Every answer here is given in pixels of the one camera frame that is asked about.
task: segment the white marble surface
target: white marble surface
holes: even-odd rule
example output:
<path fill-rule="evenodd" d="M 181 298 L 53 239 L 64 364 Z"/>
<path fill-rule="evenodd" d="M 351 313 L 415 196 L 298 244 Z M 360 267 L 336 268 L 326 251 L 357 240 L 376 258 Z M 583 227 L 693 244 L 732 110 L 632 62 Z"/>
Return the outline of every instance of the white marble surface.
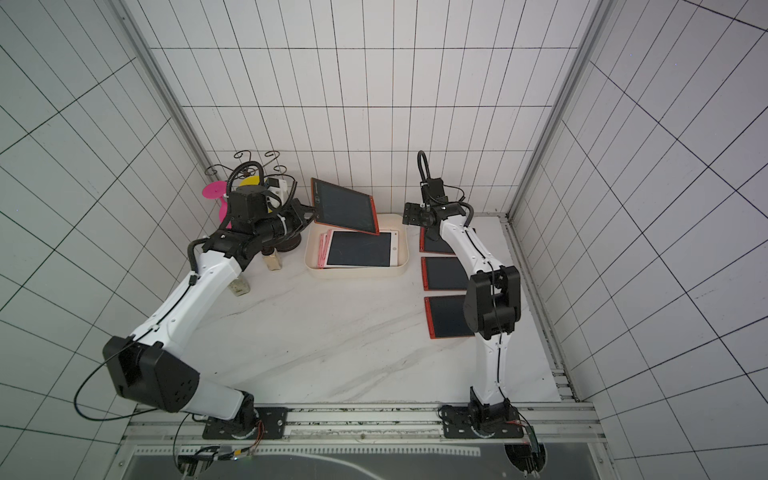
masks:
<path fill-rule="evenodd" d="M 476 217 L 472 226 L 512 264 L 497 217 Z M 258 403 L 467 402 L 476 340 L 429 338 L 419 229 L 408 232 L 408 269 L 390 278 L 313 278 L 303 264 L 304 243 L 283 255 L 279 271 L 257 257 L 245 272 L 250 293 L 221 294 L 184 360 Z M 508 355 L 509 398 L 559 402 L 525 292 L 523 302 Z"/>

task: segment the black cable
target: black cable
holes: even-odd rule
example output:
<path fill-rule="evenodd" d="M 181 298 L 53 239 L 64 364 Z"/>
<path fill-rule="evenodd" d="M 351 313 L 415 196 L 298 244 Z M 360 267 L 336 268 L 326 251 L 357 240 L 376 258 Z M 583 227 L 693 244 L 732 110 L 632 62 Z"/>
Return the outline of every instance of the black cable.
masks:
<path fill-rule="evenodd" d="M 469 232 L 465 231 L 464 235 L 467 236 L 467 239 L 469 239 L 469 243 L 472 244 L 472 246 L 475 248 L 475 250 L 477 250 L 477 252 L 480 253 L 480 257 L 482 257 L 483 260 L 485 260 L 485 255 L 483 255 L 483 253 L 480 251 L 480 249 L 477 248 L 477 245 L 475 245 L 475 242 L 472 241 L 472 237 L 469 236 Z"/>
<path fill-rule="evenodd" d="M 200 276 L 200 271 L 197 269 L 197 258 L 194 255 L 194 248 L 197 245 L 201 245 L 202 243 L 206 243 L 208 241 L 208 238 L 198 238 L 197 240 L 192 240 L 189 245 L 187 245 L 187 259 L 190 261 L 190 269 L 195 273 L 195 275 Z"/>
<path fill-rule="evenodd" d="M 521 419 L 525 420 L 526 425 L 528 425 L 529 427 L 533 428 L 533 425 L 531 425 L 531 423 L 528 421 L 528 419 L 526 419 L 525 416 L 522 413 L 520 413 L 520 410 L 518 410 L 518 415 L 520 415 Z"/>
<path fill-rule="evenodd" d="M 189 292 L 189 291 L 190 291 L 190 288 L 191 288 L 191 287 L 192 287 L 191 285 L 187 285 L 187 289 L 184 291 L 184 293 L 182 293 L 182 294 L 181 294 L 181 296 L 179 297 L 179 299 L 178 299 L 178 300 L 176 300 L 176 303 L 174 303 L 174 305 L 173 305 L 173 306 L 170 308 L 170 310 L 168 310 L 168 311 L 165 313 L 165 315 L 163 315 L 163 316 L 162 316 L 162 317 L 161 317 L 161 318 L 160 318 L 160 319 L 159 319 L 159 320 L 158 320 L 158 321 L 155 323 L 155 325 L 160 325 L 160 322 L 162 322 L 162 321 L 165 319 L 165 317 L 167 317 L 167 316 L 168 316 L 168 314 L 169 314 L 169 313 L 171 313 L 171 312 L 173 312 L 173 311 L 174 311 L 174 308 L 176 308 L 176 305 L 178 305 L 178 304 L 179 304 L 179 302 L 181 301 L 181 299 L 183 299 L 183 298 L 184 298 L 184 297 L 187 295 L 187 292 Z M 143 339 L 145 336 L 149 335 L 149 333 L 150 333 L 150 332 L 153 332 L 153 331 L 154 331 L 154 329 L 149 329 L 149 330 L 147 330 L 146 332 L 144 332 L 143 334 L 141 334 L 141 335 L 140 335 L 140 336 L 139 336 L 137 339 L 135 339 L 135 340 L 133 340 L 132 342 L 128 343 L 126 346 L 124 346 L 123 348 L 121 348 L 120 350 L 118 350 L 118 351 L 117 351 L 115 354 L 111 355 L 111 356 L 110 356 L 108 359 L 106 359 L 105 361 L 103 361 L 103 362 L 99 363 L 99 364 L 98 364 L 98 366 L 96 367 L 96 369 L 94 369 L 94 371 L 93 371 L 93 372 L 91 372 L 91 374 L 90 374 L 90 375 L 88 375 L 87 377 L 85 377 L 85 380 L 83 380 L 83 383 L 81 383 L 81 384 L 80 384 L 80 386 L 78 387 L 78 391 L 74 393 L 74 398 L 72 399 L 72 404 L 74 405 L 74 410 L 75 410 L 75 411 L 78 413 L 78 415 L 79 415 L 79 416 L 83 417 L 83 418 L 84 418 L 84 419 L 86 419 L 86 420 L 91 420 L 92 422 L 109 422 L 109 421 L 111 421 L 111 420 L 129 419 L 129 418 L 131 418 L 131 417 L 135 417 L 136 415 L 142 415 L 142 414 L 144 414 L 144 413 L 154 412 L 155 410 L 158 410 L 158 409 L 142 410 L 141 412 L 134 412 L 134 413 L 131 413 L 130 415 L 123 415 L 123 416 L 119 416 L 119 417 L 112 417 L 111 419 L 96 419 L 96 418 L 94 418 L 94 417 L 89 417 L 88 415 L 85 415 L 85 414 L 84 414 L 84 413 L 83 413 L 83 412 L 80 410 L 80 407 L 78 406 L 78 396 L 80 395 L 80 392 L 82 391 L 82 389 L 83 389 L 83 387 L 85 386 L 85 384 L 86 384 L 86 383 L 88 383 L 88 380 L 90 380 L 92 376 L 96 375 L 96 372 L 98 372 L 98 370 L 99 370 L 99 369 L 100 369 L 102 366 L 104 366 L 104 365 L 107 365 L 107 362 L 109 362 L 110 360 L 112 360 L 114 357 L 116 357 L 116 356 L 120 355 L 120 354 L 121 354 L 121 353 L 123 353 L 125 350 L 127 350 L 127 349 L 131 348 L 132 346 L 136 345 L 136 344 L 138 343 L 138 341 L 139 341 L 139 340 Z"/>
<path fill-rule="evenodd" d="M 147 336 L 147 335 L 149 334 L 149 332 L 151 332 L 151 331 L 152 331 L 152 330 L 147 330 L 147 331 L 146 331 L 146 332 L 145 332 L 143 335 L 141 335 L 139 338 L 137 338 L 136 340 L 134 340 L 134 341 L 133 341 L 133 342 L 131 342 L 131 343 L 128 343 L 126 346 L 124 346 L 123 348 L 121 348 L 121 349 L 120 349 L 120 350 L 119 350 L 117 353 L 115 353 L 114 355 L 110 356 L 108 359 L 106 359 L 106 360 L 105 360 L 105 361 L 103 361 L 102 363 L 100 363 L 100 364 L 99 364 L 99 366 L 97 366 L 97 367 L 96 367 L 96 369 L 95 369 L 93 372 L 91 372 L 91 374 L 90 374 L 89 376 L 85 377 L 85 380 L 83 380 L 83 383 L 81 383 L 81 384 L 80 384 L 80 387 L 78 388 L 78 391 L 74 393 L 74 398 L 72 399 L 72 404 L 74 405 L 74 410 L 75 410 L 75 411 L 78 413 L 78 415 L 79 415 L 79 416 L 83 417 L 83 418 L 84 418 L 84 419 L 86 419 L 86 420 L 91 420 L 92 422 L 109 422 L 109 421 L 111 421 L 111 420 L 129 419 L 130 417 L 133 417 L 133 416 L 136 416 L 136 415 L 141 415 L 142 413 L 154 412 L 155 410 L 157 410 L 157 409 L 144 410 L 144 411 L 142 411 L 142 412 L 134 412 L 134 413 L 132 413 L 132 414 L 130 414 L 130 415 L 122 415 L 122 416 L 119 416 L 119 417 L 113 417 L 113 418 L 111 418 L 111 419 L 96 419 L 96 418 L 94 418 L 94 417 L 89 417 L 88 415 L 85 415 L 85 414 L 84 414 L 84 413 L 83 413 L 83 412 L 80 410 L 80 406 L 78 405 L 78 396 L 80 395 L 80 391 L 81 391 L 81 390 L 83 389 L 83 387 L 85 386 L 85 383 L 86 383 L 86 382 L 88 382 L 88 380 L 90 380 L 92 376 L 96 375 L 96 372 L 98 372 L 98 370 L 99 370 L 99 369 L 100 369 L 102 366 L 106 365 L 106 364 L 107 364 L 107 362 L 109 362 L 110 360 L 112 360 L 114 357 L 116 357 L 116 356 L 120 355 L 121 353 L 123 353 L 123 352 L 124 352 L 125 350 L 127 350 L 128 348 L 132 347 L 132 346 L 133 346 L 133 345 L 134 345 L 136 342 L 138 342 L 139 340 L 143 339 L 143 338 L 144 338 L 145 336 Z"/>
<path fill-rule="evenodd" d="M 293 185 L 291 185 L 290 193 L 288 193 L 288 200 L 286 200 L 286 203 L 289 204 L 293 201 L 293 197 L 296 195 L 296 189 L 299 187 L 299 182 L 296 181 L 296 179 L 293 179 Z"/>
<path fill-rule="evenodd" d="M 176 435 L 174 435 L 174 444 L 173 444 L 173 446 L 170 449 L 170 457 L 174 460 L 174 465 L 176 465 L 176 470 L 178 470 L 179 473 L 181 473 L 182 475 L 184 475 L 184 470 L 181 469 L 181 464 L 179 463 L 179 461 L 178 461 L 178 459 L 176 457 L 176 438 L 178 438 L 179 432 L 181 432 L 181 426 L 184 424 L 184 422 L 187 421 L 187 418 L 189 418 L 190 415 L 192 415 L 192 414 L 191 413 L 187 413 L 184 416 L 184 420 L 182 420 L 181 423 L 179 424 L 179 428 L 176 429 Z"/>
<path fill-rule="evenodd" d="M 221 223 L 219 223 L 219 227 L 216 230 L 226 230 L 227 225 L 230 224 L 230 220 L 232 220 L 232 213 L 230 213 L 230 205 L 229 202 L 227 202 L 227 213 L 224 214 L 224 218 L 221 220 Z"/>
<path fill-rule="evenodd" d="M 427 161 L 427 154 L 424 150 L 419 150 L 416 155 L 416 166 L 419 167 L 419 175 L 421 175 L 422 183 L 432 179 L 432 174 L 429 173 L 429 162 Z"/>
<path fill-rule="evenodd" d="M 469 210 L 469 215 L 467 215 L 467 220 L 464 222 L 464 227 L 469 227 L 470 222 L 472 222 L 472 218 L 475 216 L 475 209 L 472 208 L 472 205 L 466 203 L 466 202 L 456 202 L 457 204 L 461 205 L 462 207 L 466 207 L 467 210 Z"/>
<path fill-rule="evenodd" d="M 203 447 L 202 449 L 196 451 L 194 454 L 192 454 L 192 456 L 193 457 L 198 456 L 203 452 L 212 452 L 214 455 L 216 455 L 219 452 L 219 450 L 221 450 L 221 445 L 208 445 L 207 447 Z"/>
<path fill-rule="evenodd" d="M 461 190 L 462 191 L 462 197 L 459 198 L 457 200 L 457 202 L 461 202 L 461 201 L 463 201 L 467 197 L 467 194 L 464 192 L 464 189 L 461 188 L 461 187 L 454 187 L 453 185 L 444 185 L 444 184 L 443 184 L 443 187 L 455 188 L 456 190 Z"/>
<path fill-rule="evenodd" d="M 261 164 L 257 161 L 243 162 L 242 164 L 237 165 L 235 169 L 232 170 L 232 173 L 230 174 L 230 176 L 227 178 L 227 186 L 225 189 L 227 193 L 227 198 L 229 198 L 230 194 L 232 193 L 232 184 L 237 179 L 237 176 L 243 171 L 245 171 L 248 167 L 256 167 L 256 169 L 259 171 L 259 185 L 264 185 L 264 167 L 262 167 Z"/>
<path fill-rule="evenodd" d="M 493 274 L 493 265 L 491 265 L 491 303 L 493 303 L 493 316 L 496 318 L 496 326 L 498 327 L 498 358 L 496 359 L 496 382 L 501 385 L 502 383 L 502 323 L 498 319 L 498 312 L 496 311 L 496 294 L 493 289 L 496 288 L 496 277 Z M 504 395 L 501 386 L 498 387 L 498 391 L 501 392 L 504 400 L 507 396 Z"/>

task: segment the white tray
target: white tray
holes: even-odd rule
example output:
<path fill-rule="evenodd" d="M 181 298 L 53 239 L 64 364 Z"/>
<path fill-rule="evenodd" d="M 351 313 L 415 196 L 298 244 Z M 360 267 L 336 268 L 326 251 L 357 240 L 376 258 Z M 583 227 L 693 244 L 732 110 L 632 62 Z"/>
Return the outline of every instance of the white tray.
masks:
<path fill-rule="evenodd" d="M 371 276 L 403 275 L 408 264 L 408 238 L 406 226 L 402 224 L 402 216 L 398 214 L 378 214 L 379 230 L 397 230 L 397 266 L 361 266 L 360 268 L 318 268 L 317 254 L 320 244 L 320 234 L 332 228 L 319 223 L 312 223 L 304 230 L 306 235 L 306 250 L 304 264 L 310 269 L 310 275 L 315 278 L 363 278 Z"/>

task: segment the white tiled wall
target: white tiled wall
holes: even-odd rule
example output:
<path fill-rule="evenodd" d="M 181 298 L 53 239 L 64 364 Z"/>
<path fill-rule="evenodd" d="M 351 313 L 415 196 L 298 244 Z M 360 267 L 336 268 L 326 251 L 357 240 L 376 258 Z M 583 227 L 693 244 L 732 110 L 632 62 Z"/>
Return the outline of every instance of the white tiled wall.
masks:
<path fill-rule="evenodd" d="M 420 199 L 416 152 L 506 212 L 597 0 L 126 0 L 210 158 Z"/>
<path fill-rule="evenodd" d="M 622 478 L 768 468 L 766 28 L 765 0 L 617 2 L 514 215 Z"/>
<path fill-rule="evenodd" d="M 103 0 L 0 3 L 0 478 L 111 464 L 127 421 L 75 390 L 214 229 L 178 132 Z M 133 409 L 106 369 L 78 401 Z"/>

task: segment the stack of tablets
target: stack of tablets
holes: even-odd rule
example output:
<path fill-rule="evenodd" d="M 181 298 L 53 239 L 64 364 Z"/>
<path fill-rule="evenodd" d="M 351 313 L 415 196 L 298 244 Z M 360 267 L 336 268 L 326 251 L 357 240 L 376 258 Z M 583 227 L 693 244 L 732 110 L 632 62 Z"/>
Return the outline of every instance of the stack of tablets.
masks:
<path fill-rule="evenodd" d="M 464 267 L 451 247 L 440 238 L 436 230 L 422 228 L 419 251 L 438 253 L 439 257 L 422 257 L 422 282 L 424 290 L 450 291 L 467 290 L 468 277 Z M 432 339 L 473 336 L 464 321 L 464 297 L 460 295 L 426 296 L 424 307 Z"/>
<path fill-rule="evenodd" d="M 373 197 L 312 179 L 316 222 L 331 228 L 320 234 L 319 268 L 397 266 L 397 230 L 379 230 Z"/>

